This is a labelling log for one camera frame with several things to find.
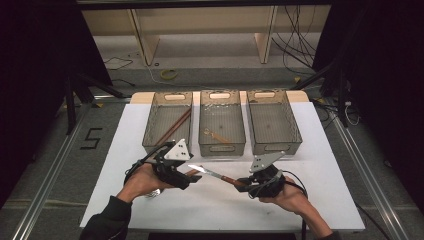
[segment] white table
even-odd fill
[[[204,167],[232,178],[247,177],[253,160],[246,118],[246,147],[242,157],[205,159],[198,149],[199,102],[194,98],[192,119],[192,153],[187,164]],[[295,173],[305,184],[309,199],[327,221],[339,231],[365,229],[355,207],[326,135],[311,103],[291,103],[303,143],[295,156],[285,156],[277,168]],[[146,155],[142,147],[150,104],[128,104],[122,114],[102,172],[93,191],[81,227],[101,212],[109,196],[116,195],[123,183],[124,172]],[[250,199],[232,185],[204,175],[186,190],[166,189],[155,198],[137,198],[132,207],[130,228],[149,232],[299,232],[301,218],[273,204]]]

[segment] gray carpet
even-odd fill
[[[160,69],[152,69],[154,77],[159,80]],[[240,90],[255,88],[289,88],[294,85],[296,74],[281,69],[178,69],[178,77],[172,80],[175,85],[157,84],[151,80],[147,70],[120,70],[110,71],[112,79],[124,79],[136,84],[135,87],[125,82],[114,81],[115,88],[132,94],[139,91],[178,91],[201,90],[225,87]],[[104,95],[104,92],[92,88],[95,94]],[[318,88],[308,87],[306,92],[315,97]],[[81,220],[97,178],[103,166],[109,146],[113,139],[117,124],[124,109],[125,103],[105,103],[101,108],[91,108],[75,140],[71,152],[66,159],[63,169],[58,176],[32,232],[30,239],[77,239],[81,229]],[[321,119],[326,118],[322,109],[317,109]],[[378,212],[373,199],[358,174],[352,159],[338,134],[331,119],[322,122],[326,127],[330,145],[338,161],[339,167],[346,180],[353,199],[360,204],[385,229],[384,222]],[[91,137],[98,137],[100,141],[96,149],[84,150],[82,147],[93,146],[93,142],[85,141],[90,128],[101,128],[92,131]],[[22,179],[9,198],[9,201],[0,211],[0,239],[11,239],[26,206],[35,196],[46,175],[50,164],[54,160],[67,129],[66,110],[60,109],[58,117],[51,126],[42,147],[37,154],[37,160],[30,164]],[[415,207],[403,186],[393,171],[383,164],[384,155],[374,141],[366,123],[349,126],[349,130],[358,143],[365,159],[379,179],[384,192],[397,211],[404,227],[411,239],[424,239],[424,218]],[[373,223],[361,213],[367,229],[360,233],[344,233],[344,239],[384,239]],[[139,230],[130,230],[127,239],[147,239],[148,234]]]

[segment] floor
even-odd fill
[[[287,34],[280,36],[286,41],[290,37]],[[273,37],[284,46],[279,36]],[[319,34],[309,33],[307,39],[312,46],[316,46]],[[115,88],[126,94],[138,91],[199,90],[216,88],[223,84],[238,89],[291,87],[298,77],[300,80],[305,79],[312,72],[296,59],[285,58],[283,62],[285,55],[275,43],[271,46],[268,63],[260,64],[253,34],[162,36],[150,68],[142,65],[135,38],[96,37],[95,40],[106,67],[110,69],[110,76],[115,80]],[[292,42],[291,45],[297,48],[298,43]],[[303,55],[296,54],[294,50],[292,53],[305,60]],[[302,73],[288,71],[287,67]],[[159,72],[171,68],[177,70],[177,78],[161,80]],[[318,81],[305,89],[310,98],[320,98],[318,90],[321,83],[322,81]],[[78,105],[76,111],[80,117],[80,125],[74,135],[65,135],[66,109],[58,110],[57,117],[36,154],[36,161],[28,166],[0,211],[0,239],[18,239],[14,237],[15,233],[22,231],[18,227],[27,227],[25,232],[28,239],[78,238],[81,232],[79,222],[128,102],[110,98],[96,88],[92,91],[98,99],[92,105]],[[325,100],[327,104],[333,101],[331,98]],[[354,201],[391,239],[424,239],[424,217],[390,166],[385,164],[384,154],[366,122],[360,120],[356,124],[358,115],[352,114],[352,123],[349,123],[346,130],[339,127],[338,119],[331,111],[320,107],[316,111]],[[86,140],[88,133],[91,138],[99,139],[95,148],[93,141]],[[353,141],[357,149],[349,149],[346,141]],[[358,152],[363,159],[355,159],[355,155],[358,155],[355,153]],[[376,194],[370,188],[370,183],[362,173],[363,169],[358,168],[358,161],[366,163],[383,195]],[[39,212],[32,212],[34,217],[22,222],[28,219],[25,214],[31,209],[31,204],[40,198],[40,194],[44,194],[46,200],[41,202]],[[387,207],[382,209],[378,203],[381,197],[389,203],[389,210],[393,210],[394,220],[398,223],[388,221],[385,216]],[[360,214],[366,230],[342,233],[343,239],[386,239],[370,217],[362,211]],[[148,233],[132,229],[127,239],[147,238]]]

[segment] transparent plastic bin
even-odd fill
[[[199,147],[203,157],[242,156],[246,145],[240,94],[236,90],[200,93]]]
[[[286,91],[247,91],[247,101],[253,154],[284,151],[286,155],[295,155],[302,136]]]
[[[185,139],[191,149],[192,92],[156,92],[143,138],[146,152],[172,140]]]

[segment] wire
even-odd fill
[[[312,45],[308,42],[308,40],[306,40],[306,38],[300,33],[300,24],[299,24],[300,6],[299,5],[296,6],[296,9],[295,9],[295,12],[297,13],[296,24],[293,23],[293,19],[290,17],[289,11],[287,10],[287,6],[285,6],[284,9],[285,9],[285,11],[287,13],[287,16],[288,16],[288,18],[290,20],[290,23],[292,25],[292,28],[293,28],[293,32],[292,33],[296,32],[296,34],[298,36],[299,46],[301,48],[305,47],[306,52],[309,53],[308,47],[305,45],[305,43],[306,43],[309,46],[309,48],[311,48],[312,50],[316,51],[316,49],[314,47],[312,47]]]
[[[121,68],[126,67],[126,66],[130,65],[131,63],[133,63],[133,60],[131,60],[131,59],[123,59],[123,58],[119,58],[119,57],[112,57],[109,60],[104,61],[103,63],[108,63],[113,59],[118,59],[118,60],[121,60],[122,62],[128,62],[128,63],[124,64],[124,65],[122,65],[118,68],[108,68],[109,70],[118,70],[118,69],[121,69]]]
[[[303,90],[310,90],[310,89],[313,89],[313,88],[319,88],[319,87],[321,87],[321,85],[319,85],[319,86],[307,87],[307,88],[304,88]]]
[[[146,66],[146,67],[149,70],[152,81],[155,82],[155,83],[170,85],[170,86],[174,86],[174,87],[201,87],[201,88],[206,88],[206,89],[211,89],[211,90],[218,90],[218,89],[225,90],[226,89],[226,88],[218,88],[218,87],[211,88],[211,87],[207,87],[207,86],[203,86],[203,85],[185,85],[185,84],[173,84],[173,83],[168,83],[168,82],[160,82],[160,81],[157,81],[155,79],[155,77],[153,77],[153,73],[152,73],[152,70],[150,69],[150,67],[149,66]]]
[[[349,106],[346,106],[346,108],[345,108],[346,119],[347,119],[347,120],[349,121],[349,123],[350,123],[350,124],[352,124],[353,126],[358,125],[358,124],[359,124],[359,119],[361,119],[361,117],[359,117],[359,116],[358,116],[358,119],[356,120],[356,123],[352,122],[352,121],[350,120],[350,117],[349,117],[348,113],[347,113],[347,109],[348,109],[348,108],[349,108]]]
[[[295,177],[297,179],[297,181],[300,182],[300,185],[302,185],[302,187],[298,186],[295,183],[291,183],[291,182],[287,182],[287,181],[285,183],[289,184],[290,186],[294,186],[294,187],[299,188],[302,191],[302,193],[305,195],[305,197],[308,198],[308,192],[306,191],[306,187],[303,184],[303,182],[300,180],[300,178],[298,176],[296,176],[296,174],[294,174],[290,171],[284,170],[283,172],[288,173],[288,174],[292,175],[293,177]],[[305,239],[306,239],[306,221],[305,221],[305,219],[302,219],[302,240],[305,240]]]
[[[320,122],[325,122],[325,121],[327,121],[328,119],[330,119],[330,114],[328,113],[328,111],[327,111],[327,109],[326,108],[324,108],[324,107],[322,107],[322,106],[319,106],[319,105],[317,105],[317,106],[315,106],[316,108],[318,108],[318,109],[323,109],[324,111],[325,111],[325,113],[327,114],[327,117],[325,118],[325,119],[320,119]]]
[[[279,33],[277,33],[277,36],[278,36],[278,38],[284,43],[284,44],[286,44],[287,45],[287,47],[289,47],[291,50],[293,50],[293,51],[296,51],[296,52],[298,52],[298,53],[301,53],[301,54],[305,54],[305,52],[302,52],[302,51],[300,51],[299,49],[296,49],[296,48],[294,48],[294,47],[292,47],[292,46],[290,46],[286,41],[284,41],[284,39],[280,36],[280,34]]]
[[[331,119],[331,121],[327,124],[327,126],[325,126],[325,128],[324,128],[324,131],[325,131],[325,129],[327,129],[328,128],[328,126],[330,126],[330,124],[334,121],[334,119],[336,119],[337,118],[337,115],[336,116],[334,116],[333,117],[333,119]]]
[[[291,68],[289,68],[289,67],[287,66],[287,64],[286,64],[286,58],[285,58],[285,55],[284,55],[284,53],[288,53],[288,51],[287,51],[287,47],[288,47],[288,45],[289,45],[289,43],[290,43],[290,40],[293,38],[293,35],[294,35],[294,29],[292,30],[292,32],[291,32],[291,34],[290,34],[290,37],[289,37],[289,40],[287,41],[286,46],[284,47],[284,49],[282,49],[282,48],[281,48],[281,50],[283,51],[283,64],[284,64],[284,67],[285,67],[286,69],[288,69],[289,71],[294,72],[294,73],[301,74],[300,72],[294,71],[294,70],[292,70]]]
[[[312,26],[312,23],[314,22],[314,18],[315,18],[315,10],[316,10],[316,8],[317,8],[317,5],[315,5],[315,6],[314,6],[314,11],[313,11],[313,13],[312,13],[311,23],[310,23],[310,24],[309,24],[309,26],[308,26],[308,31],[306,31],[306,33],[305,33],[305,37],[306,37],[306,35],[308,35],[309,30],[311,30],[311,26]]]
[[[368,213],[367,213],[367,211],[365,211],[357,202],[354,202],[355,203],[355,206],[359,209],[359,210],[361,210],[370,220],[371,220],[371,222],[372,223],[374,223],[374,225],[378,228],[378,230],[380,230],[380,232],[384,235],[384,237],[387,239],[387,240],[390,240],[390,237],[389,237],[389,235],[387,235],[387,233],[384,231],[384,229],[377,223],[377,221],[375,221],[375,219],[373,218],[373,217],[371,217],[371,215],[369,215]]]
[[[125,81],[124,79],[120,79],[120,78],[118,78],[118,79],[112,79],[112,82],[113,82],[113,81],[126,82],[126,83],[128,83],[129,85],[131,85],[131,86],[135,87],[135,84],[134,84],[134,83],[131,83],[131,82]]]
[[[327,109],[331,112],[337,112],[337,106],[329,105],[329,104],[322,104],[315,99],[310,99],[309,101],[312,102],[314,104],[314,106],[316,106],[316,107],[321,107],[321,108]]]
[[[164,142],[161,145],[155,147],[152,151],[150,151],[144,158],[137,160],[130,169],[125,171],[125,179],[124,179],[124,185],[130,179],[130,177],[133,175],[135,170],[137,170],[138,167],[144,164],[146,160],[151,157],[153,154],[155,154],[157,151],[159,151],[163,147],[171,147],[173,145],[173,142]]]
[[[306,63],[306,62],[304,62],[303,60],[300,60],[298,57],[296,57],[295,55],[293,55],[292,53],[290,53],[289,51],[287,51],[286,49],[283,49],[276,41],[275,41],[275,39],[274,38],[271,38],[272,39],[272,41],[278,46],[278,48],[281,50],[281,51],[283,51],[284,53],[287,53],[288,55],[290,55],[292,58],[294,58],[294,59],[296,59],[297,61],[299,61],[300,63],[302,63],[303,65],[305,65],[305,66],[307,66],[308,68],[311,68],[311,66],[308,64],[308,63]]]

